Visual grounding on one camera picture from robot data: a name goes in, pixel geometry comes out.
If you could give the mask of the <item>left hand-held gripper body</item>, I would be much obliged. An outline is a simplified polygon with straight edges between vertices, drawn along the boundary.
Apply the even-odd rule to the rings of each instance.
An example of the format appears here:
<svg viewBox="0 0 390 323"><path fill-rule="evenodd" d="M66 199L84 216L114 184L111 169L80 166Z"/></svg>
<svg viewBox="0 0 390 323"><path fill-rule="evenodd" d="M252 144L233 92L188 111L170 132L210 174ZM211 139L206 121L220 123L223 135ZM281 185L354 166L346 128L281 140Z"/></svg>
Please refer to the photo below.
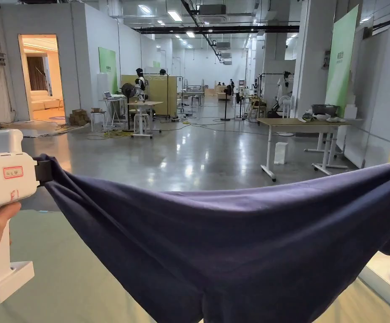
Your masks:
<svg viewBox="0 0 390 323"><path fill-rule="evenodd" d="M0 207L32 196L52 180L51 164L22 151L23 133L0 130ZM12 262L9 223L0 240L0 304L34 277L31 261Z"/></svg>

